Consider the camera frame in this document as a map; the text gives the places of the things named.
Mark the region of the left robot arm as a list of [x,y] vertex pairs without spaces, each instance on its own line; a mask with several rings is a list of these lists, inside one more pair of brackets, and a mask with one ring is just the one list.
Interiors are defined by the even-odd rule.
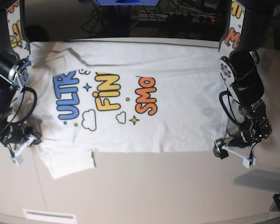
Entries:
[[214,142],[214,155],[220,159],[228,157],[232,147],[254,148],[272,133],[262,100],[265,90],[257,69],[257,51],[276,6],[275,0],[228,2],[225,31],[218,48],[226,90],[219,94],[219,101],[238,130]]

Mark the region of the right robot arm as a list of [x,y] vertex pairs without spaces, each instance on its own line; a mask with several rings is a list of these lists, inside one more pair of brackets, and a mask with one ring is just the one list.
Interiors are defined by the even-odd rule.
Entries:
[[[25,2],[0,0],[0,143],[14,144],[15,148],[37,145],[41,135],[26,121],[37,103],[35,90],[26,86],[30,43],[24,30]],[[26,92],[33,95],[30,111],[20,121],[8,117],[19,96]]]

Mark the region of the blue robot base block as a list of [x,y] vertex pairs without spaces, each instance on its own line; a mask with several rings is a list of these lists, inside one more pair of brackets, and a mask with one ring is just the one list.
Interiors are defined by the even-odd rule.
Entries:
[[97,0],[102,6],[156,6],[159,0]]

